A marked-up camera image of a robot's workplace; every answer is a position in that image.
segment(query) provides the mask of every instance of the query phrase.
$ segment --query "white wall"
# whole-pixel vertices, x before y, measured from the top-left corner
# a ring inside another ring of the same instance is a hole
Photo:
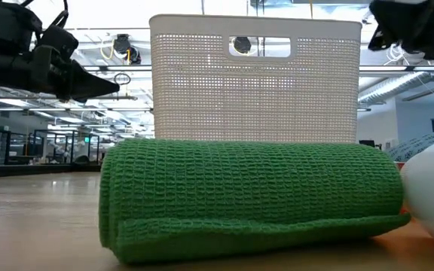
[[[395,99],[387,100],[385,105],[373,105],[370,112],[358,112],[357,140],[374,140],[375,144],[396,141],[398,124],[396,121]]]
[[[47,129],[47,120],[36,116],[26,116],[20,112],[9,112],[10,117],[0,116],[0,126],[9,126],[11,132],[27,134],[35,129]]]
[[[424,100],[417,101],[418,102],[396,103],[400,142],[433,132],[432,119],[434,119],[434,102],[424,102]]]

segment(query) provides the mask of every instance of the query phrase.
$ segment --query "white plastic basket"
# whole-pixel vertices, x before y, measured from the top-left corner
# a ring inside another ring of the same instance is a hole
[[[155,137],[356,141],[361,24],[157,15]],[[233,36],[290,38],[289,57],[233,56]]]

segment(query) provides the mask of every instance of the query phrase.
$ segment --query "ceiling duct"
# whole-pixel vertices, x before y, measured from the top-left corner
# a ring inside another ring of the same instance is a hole
[[[388,78],[379,84],[375,84],[363,90],[359,94],[358,102],[372,105],[404,93],[412,88],[419,87],[422,84],[427,84],[432,80],[434,80],[434,75],[429,72],[414,72],[398,78]]]

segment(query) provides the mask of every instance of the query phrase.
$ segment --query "table surface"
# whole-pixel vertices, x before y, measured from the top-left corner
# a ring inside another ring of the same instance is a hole
[[[434,239],[417,223],[369,242],[154,266],[120,265],[98,237],[99,173],[0,178],[0,271],[429,271]]]

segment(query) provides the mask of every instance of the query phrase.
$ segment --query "green towel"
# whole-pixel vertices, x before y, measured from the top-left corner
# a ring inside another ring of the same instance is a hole
[[[388,156],[363,145],[126,140],[102,167],[99,232],[124,263],[365,238],[403,226]]]

